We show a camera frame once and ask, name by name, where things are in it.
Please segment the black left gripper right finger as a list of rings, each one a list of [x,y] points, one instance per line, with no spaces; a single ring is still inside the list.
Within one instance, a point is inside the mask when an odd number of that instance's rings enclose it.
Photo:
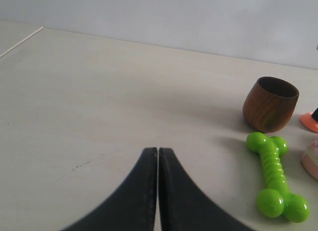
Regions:
[[[193,182],[173,149],[159,149],[159,212],[163,231],[250,231]]]

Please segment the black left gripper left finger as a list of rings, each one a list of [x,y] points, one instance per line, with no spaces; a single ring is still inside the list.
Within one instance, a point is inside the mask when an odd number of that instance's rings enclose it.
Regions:
[[[145,148],[125,180],[66,231],[152,231],[157,204],[157,148]]]

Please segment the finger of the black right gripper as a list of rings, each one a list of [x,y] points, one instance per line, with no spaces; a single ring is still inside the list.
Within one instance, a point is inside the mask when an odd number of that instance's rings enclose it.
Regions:
[[[318,108],[312,113],[312,119],[318,123]]]

